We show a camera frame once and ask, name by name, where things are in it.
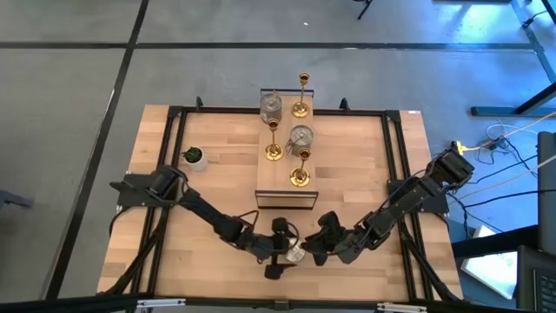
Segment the green plant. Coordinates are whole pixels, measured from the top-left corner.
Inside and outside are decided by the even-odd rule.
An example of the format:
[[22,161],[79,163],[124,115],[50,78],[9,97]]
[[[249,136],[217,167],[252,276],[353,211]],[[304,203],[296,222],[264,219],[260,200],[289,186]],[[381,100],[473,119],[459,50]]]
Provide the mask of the green plant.
[[201,160],[202,151],[199,148],[191,147],[187,151],[183,152],[182,156],[189,163],[197,163]]

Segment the brass candlestick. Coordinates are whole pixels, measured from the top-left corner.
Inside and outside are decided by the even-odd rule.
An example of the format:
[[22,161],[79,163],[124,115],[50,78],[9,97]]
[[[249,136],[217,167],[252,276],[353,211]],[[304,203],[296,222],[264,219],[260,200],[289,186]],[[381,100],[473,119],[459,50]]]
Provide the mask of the brass candlestick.
[[264,149],[264,156],[270,161],[280,160],[284,155],[284,150],[278,143],[275,142],[275,132],[278,130],[279,123],[280,122],[278,122],[275,118],[268,120],[268,127],[270,128],[270,131],[272,131],[272,143]]
[[299,151],[299,158],[301,159],[301,167],[295,168],[289,174],[289,181],[292,182],[294,186],[304,187],[307,186],[309,180],[311,179],[309,172],[303,169],[305,161],[311,156],[311,150],[303,148]]
[[309,74],[308,73],[301,73],[299,75],[299,79],[301,82],[301,99],[298,103],[295,103],[292,106],[292,114],[294,117],[306,117],[309,114],[309,106],[303,102],[303,93],[305,92],[305,85],[309,81]]

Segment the wooden table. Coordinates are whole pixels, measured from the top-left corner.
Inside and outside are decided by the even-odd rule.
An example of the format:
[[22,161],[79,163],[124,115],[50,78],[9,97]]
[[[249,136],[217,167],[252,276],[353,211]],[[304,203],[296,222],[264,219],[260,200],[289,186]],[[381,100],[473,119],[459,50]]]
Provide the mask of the wooden table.
[[[150,173],[158,158],[168,106],[147,105],[129,163],[134,173]],[[430,160],[422,116],[402,111],[401,120],[412,172]],[[397,147],[392,126],[393,145]],[[254,190],[261,119],[255,114],[200,114],[187,116],[182,150],[201,146],[209,165],[192,172],[180,162],[189,184],[204,199],[228,215],[256,209]],[[170,162],[177,122],[173,123],[167,163]],[[271,235],[270,222],[284,216],[294,223],[301,237],[319,230],[318,218],[334,210],[344,226],[351,226],[387,196],[388,179],[381,120],[377,117],[314,117],[312,158],[320,196],[313,210],[262,210],[255,232]],[[345,163],[336,161],[346,158]],[[398,177],[402,178],[396,157]],[[136,256],[145,208],[132,208],[116,222],[98,284],[111,287]],[[420,214],[428,261],[444,283],[461,296],[460,282],[445,223],[433,214]],[[220,298],[266,298],[290,300],[406,301],[407,288],[394,229],[379,249],[365,250],[346,265],[333,256],[317,268],[307,254],[297,267],[278,281],[263,275],[264,265],[245,251],[223,243],[212,228],[193,213],[174,207],[162,252],[156,294]],[[145,263],[141,290],[146,290],[150,260]],[[418,296],[422,296],[419,267],[413,260]]]

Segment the gray floor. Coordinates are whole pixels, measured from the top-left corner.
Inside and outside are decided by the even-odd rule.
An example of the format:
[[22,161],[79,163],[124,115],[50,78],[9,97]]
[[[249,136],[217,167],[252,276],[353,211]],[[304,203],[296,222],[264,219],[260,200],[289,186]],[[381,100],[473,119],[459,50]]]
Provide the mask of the gray floor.
[[[55,2],[45,8],[39,1],[2,1],[0,41],[127,42],[139,3]],[[151,0],[139,41],[527,43],[506,3],[374,0],[357,22],[361,6],[348,0]],[[526,11],[533,14],[541,7],[533,0]],[[556,64],[548,15],[539,16],[532,29]],[[0,189],[36,199],[33,210],[8,206],[0,211],[0,302],[41,295],[122,54],[0,50]],[[312,75],[309,85],[317,107],[336,107],[346,97],[358,109],[421,110],[432,153],[452,140],[473,146],[486,138],[486,127],[497,122],[470,117],[471,106],[516,106],[549,84],[536,55],[526,50],[136,50],[62,296],[96,291],[116,206],[108,183],[127,168],[144,104],[192,105],[200,96],[206,105],[255,106],[260,88],[295,88],[302,70]],[[529,121],[502,119],[513,125]],[[556,131],[556,123],[538,123],[532,130]],[[495,128],[491,134],[501,131]],[[511,139],[523,157],[536,153],[534,134],[520,132]],[[485,165],[473,153],[467,156],[476,165],[476,177],[515,162],[513,155],[496,154],[495,165]],[[466,186],[459,195],[524,170],[515,167],[481,185]],[[464,202],[534,189],[535,179],[524,176]],[[512,230],[536,223],[536,198],[501,200],[472,213]],[[451,207],[450,217],[462,221],[457,206]],[[480,225],[473,219],[469,223]],[[464,292],[469,286],[464,284]]]

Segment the small potted plant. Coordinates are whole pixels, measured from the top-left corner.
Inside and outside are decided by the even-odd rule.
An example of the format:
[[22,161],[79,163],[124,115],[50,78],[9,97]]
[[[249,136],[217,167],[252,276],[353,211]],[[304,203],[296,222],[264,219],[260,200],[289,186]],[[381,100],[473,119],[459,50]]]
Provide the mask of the small potted plant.
[[190,147],[182,156],[192,170],[201,171],[207,167],[207,156],[199,147]]

